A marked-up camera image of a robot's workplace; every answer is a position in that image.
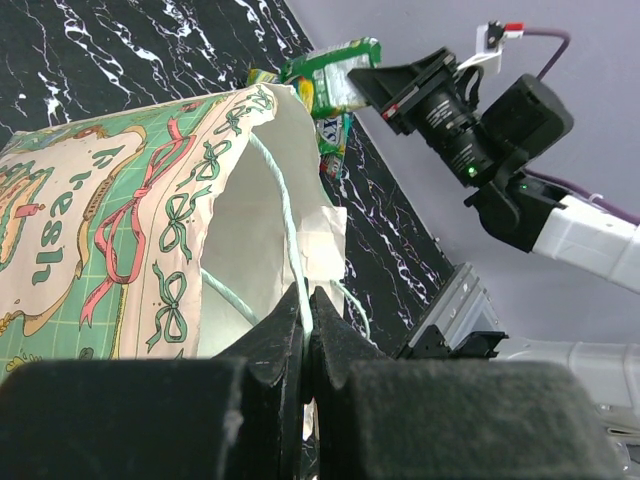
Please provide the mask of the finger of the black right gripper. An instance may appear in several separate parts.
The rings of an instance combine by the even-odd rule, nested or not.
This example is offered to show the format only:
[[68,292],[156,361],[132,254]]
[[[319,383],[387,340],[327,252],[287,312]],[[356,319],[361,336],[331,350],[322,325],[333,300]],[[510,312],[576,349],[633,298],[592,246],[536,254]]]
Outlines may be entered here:
[[370,106],[375,110],[386,110],[412,89],[415,73],[405,65],[354,68],[347,77]]

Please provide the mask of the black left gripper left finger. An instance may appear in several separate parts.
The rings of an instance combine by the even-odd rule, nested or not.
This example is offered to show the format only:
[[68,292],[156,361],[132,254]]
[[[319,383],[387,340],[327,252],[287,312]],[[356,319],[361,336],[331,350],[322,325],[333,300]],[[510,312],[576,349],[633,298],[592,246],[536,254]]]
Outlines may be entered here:
[[294,289],[208,359],[25,364],[1,386],[1,475],[296,479],[301,376]]

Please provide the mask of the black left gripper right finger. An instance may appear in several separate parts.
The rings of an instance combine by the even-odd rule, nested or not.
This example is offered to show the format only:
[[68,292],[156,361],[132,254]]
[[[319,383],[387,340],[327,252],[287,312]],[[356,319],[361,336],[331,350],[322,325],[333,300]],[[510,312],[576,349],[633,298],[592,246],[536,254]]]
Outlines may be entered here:
[[394,360],[357,333],[323,289],[311,390],[323,479],[619,479],[590,399],[541,362]]

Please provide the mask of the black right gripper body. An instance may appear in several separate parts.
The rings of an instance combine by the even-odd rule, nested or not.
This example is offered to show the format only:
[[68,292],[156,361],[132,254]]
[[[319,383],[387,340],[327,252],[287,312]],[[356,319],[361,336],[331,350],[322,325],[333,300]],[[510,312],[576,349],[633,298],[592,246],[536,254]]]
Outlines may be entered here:
[[479,188],[493,180],[501,153],[476,112],[482,69],[459,71],[458,65],[442,47],[413,63],[382,68],[380,115],[396,134],[419,133],[464,186]]

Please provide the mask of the green Fox's candy bag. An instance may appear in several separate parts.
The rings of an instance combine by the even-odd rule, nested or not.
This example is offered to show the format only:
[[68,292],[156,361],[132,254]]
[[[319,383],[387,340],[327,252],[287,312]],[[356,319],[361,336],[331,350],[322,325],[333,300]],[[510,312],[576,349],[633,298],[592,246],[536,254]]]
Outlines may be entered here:
[[279,80],[295,88],[314,119],[324,119],[368,105],[348,73],[353,69],[376,68],[380,62],[379,41],[363,37],[287,61]]

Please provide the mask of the green paper gift bag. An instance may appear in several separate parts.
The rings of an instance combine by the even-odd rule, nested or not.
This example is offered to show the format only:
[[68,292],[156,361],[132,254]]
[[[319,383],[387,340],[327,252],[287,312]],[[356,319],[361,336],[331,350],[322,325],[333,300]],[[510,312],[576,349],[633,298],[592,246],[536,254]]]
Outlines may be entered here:
[[1,151],[1,373],[212,357],[306,280],[342,309],[347,212],[290,86],[34,132]]

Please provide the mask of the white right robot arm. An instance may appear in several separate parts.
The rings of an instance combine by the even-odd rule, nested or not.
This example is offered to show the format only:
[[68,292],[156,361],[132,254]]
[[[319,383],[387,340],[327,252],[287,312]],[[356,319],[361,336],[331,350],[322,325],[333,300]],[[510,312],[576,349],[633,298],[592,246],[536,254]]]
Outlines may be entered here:
[[458,62],[440,49],[403,66],[355,68],[348,77],[395,133],[420,134],[472,189],[465,205],[475,209],[490,236],[637,291],[638,225],[526,171],[572,129],[572,116],[557,95],[525,74],[477,113],[480,82],[500,65],[500,51]]

